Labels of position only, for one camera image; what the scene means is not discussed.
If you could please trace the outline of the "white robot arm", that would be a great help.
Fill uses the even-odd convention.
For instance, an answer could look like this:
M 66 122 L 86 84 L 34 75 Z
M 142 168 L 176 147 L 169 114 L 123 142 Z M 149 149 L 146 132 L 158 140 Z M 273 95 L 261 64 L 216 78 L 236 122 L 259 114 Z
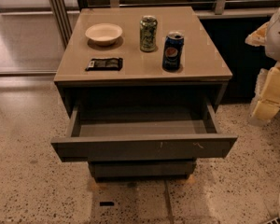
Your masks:
M 267 57 L 276 61 L 274 67 L 260 69 L 255 97 L 249 109 L 248 122 L 255 126 L 268 124 L 280 110 L 280 8 L 270 20 L 245 39 L 246 44 L 263 46 Z

